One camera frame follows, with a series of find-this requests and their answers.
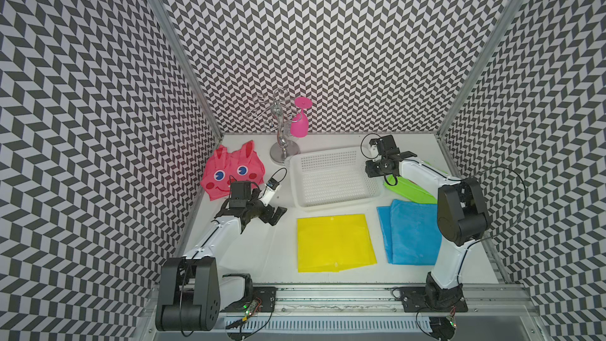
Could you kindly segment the white plastic basket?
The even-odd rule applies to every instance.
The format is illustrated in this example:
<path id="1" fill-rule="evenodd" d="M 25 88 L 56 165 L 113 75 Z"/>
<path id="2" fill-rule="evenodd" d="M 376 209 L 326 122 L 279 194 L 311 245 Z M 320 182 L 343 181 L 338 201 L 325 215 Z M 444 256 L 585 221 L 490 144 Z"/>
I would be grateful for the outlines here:
<path id="1" fill-rule="evenodd" d="M 295 205 L 319 211 L 358 205 L 383 194 L 382 181 L 365 173 L 366 158 L 355 147 L 336 148 L 291 157 L 288 175 Z"/>

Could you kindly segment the yellow raincoat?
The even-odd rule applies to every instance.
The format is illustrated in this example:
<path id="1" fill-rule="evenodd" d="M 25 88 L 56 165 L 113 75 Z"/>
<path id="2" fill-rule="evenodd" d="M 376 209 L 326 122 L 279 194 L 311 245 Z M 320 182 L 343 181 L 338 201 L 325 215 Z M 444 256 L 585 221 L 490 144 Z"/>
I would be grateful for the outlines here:
<path id="1" fill-rule="evenodd" d="M 300 273 L 342 272 L 372 266 L 377 257 L 364 214 L 297 220 Z"/>

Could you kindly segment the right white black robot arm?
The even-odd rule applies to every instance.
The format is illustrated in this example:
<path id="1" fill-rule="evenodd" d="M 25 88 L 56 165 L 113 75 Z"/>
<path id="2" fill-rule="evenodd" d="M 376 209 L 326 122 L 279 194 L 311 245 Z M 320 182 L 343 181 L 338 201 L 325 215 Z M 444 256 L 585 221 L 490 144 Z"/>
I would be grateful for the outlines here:
<path id="1" fill-rule="evenodd" d="M 365 173 L 389 183 L 407 179 L 437 199 L 437 227 L 443 237 L 437 263 L 427 275 L 425 305 L 450 309 L 463 299 L 462 267 L 472 246 L 480 243 L 492 222 L 484 194 L 476 178 L 457 178 L 402 152 L 391 135 L 374 134 L 371 154 L 365 156 Z"/>

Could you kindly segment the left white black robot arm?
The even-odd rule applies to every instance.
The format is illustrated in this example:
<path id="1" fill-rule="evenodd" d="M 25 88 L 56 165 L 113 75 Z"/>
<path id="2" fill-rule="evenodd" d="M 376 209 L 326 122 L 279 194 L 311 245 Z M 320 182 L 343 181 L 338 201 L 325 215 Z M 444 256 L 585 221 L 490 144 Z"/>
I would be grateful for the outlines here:
<path id="1" fill-rule="evenodd" d="M 230 193 L 203 232 L 201 240 L 181 257 L 168 259 L 161 268 L 156 305 L 156 329 L 160 332 L 213 330 L 225 309 L 242 312 L 242 318 L 227 325 L 241 327 L 262 308 L 248 273 L 221 276 L 218 263 L 231 244 L 254 219 L 274 226 L 287 212 L 271 200 L 281 183 L 272 178 L 260 189 L 255 182 L 235 181 Z"/>

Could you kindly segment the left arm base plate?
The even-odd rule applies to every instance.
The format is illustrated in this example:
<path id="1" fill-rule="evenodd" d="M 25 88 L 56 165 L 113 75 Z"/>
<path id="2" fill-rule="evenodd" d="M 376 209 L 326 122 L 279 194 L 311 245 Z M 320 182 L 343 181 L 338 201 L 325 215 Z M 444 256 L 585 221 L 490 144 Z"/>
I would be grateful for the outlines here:
<path id="1" fill-rule="evenodd" d="M 273 313 L 276 307 L 276 295 L 277 287 L 254 287 L 243 299 L 223 309 L 222 313 L 244 314 L 253 304 L 257 306 L 258 311 L 262 314 Z"/>

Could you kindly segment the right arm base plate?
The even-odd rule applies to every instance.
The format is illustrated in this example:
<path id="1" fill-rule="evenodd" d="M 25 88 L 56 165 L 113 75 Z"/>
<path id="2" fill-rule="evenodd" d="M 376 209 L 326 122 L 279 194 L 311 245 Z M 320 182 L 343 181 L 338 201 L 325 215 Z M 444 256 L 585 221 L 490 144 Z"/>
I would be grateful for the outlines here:
<path id="1" fill-rule="evenodd" d="M 399 298 L 406 313 L 420 309 L 436 313 L 464 314 L 469 311 L 462 287 L 441 289 L 435 287 L 399 287 Z"/>

